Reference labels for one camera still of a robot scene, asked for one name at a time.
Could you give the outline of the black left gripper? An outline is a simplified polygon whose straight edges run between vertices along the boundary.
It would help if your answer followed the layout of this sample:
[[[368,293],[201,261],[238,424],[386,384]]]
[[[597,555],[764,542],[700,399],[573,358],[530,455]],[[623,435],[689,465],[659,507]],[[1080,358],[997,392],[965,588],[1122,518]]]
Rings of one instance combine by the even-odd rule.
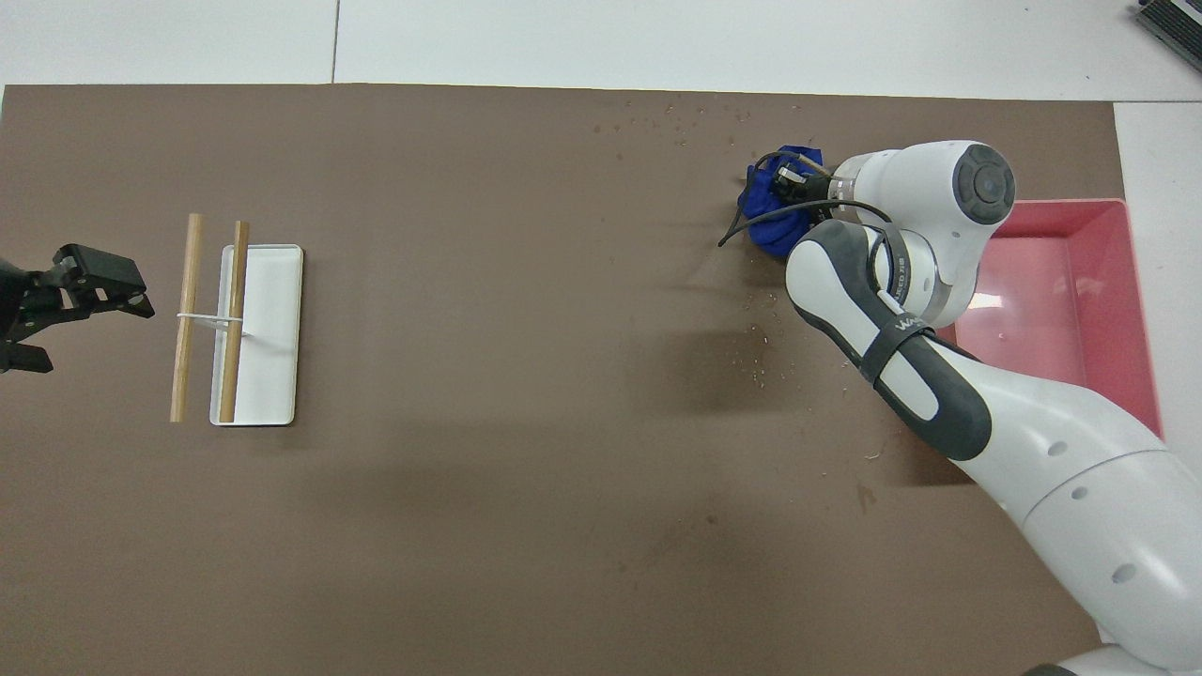
[[[63,301],[63,290],[71,307]],[[54,369],[43,346],[19,344],[26,336],[94,313],[123,312],[142,319],[155,315],[145,278],[136,262],[115,253],[81,244],[56,250],[50,269],[31,272],[1,260],[1,373],[46,374]]]

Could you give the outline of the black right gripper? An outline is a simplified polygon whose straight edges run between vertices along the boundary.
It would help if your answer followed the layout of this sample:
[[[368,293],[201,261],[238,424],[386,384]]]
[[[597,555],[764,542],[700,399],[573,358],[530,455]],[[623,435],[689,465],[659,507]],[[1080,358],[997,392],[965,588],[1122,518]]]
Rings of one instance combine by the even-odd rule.
[[[781,202],[811,202],[829,196],[832,176],[811,158],[780,158],[772,170],[770,192]]]

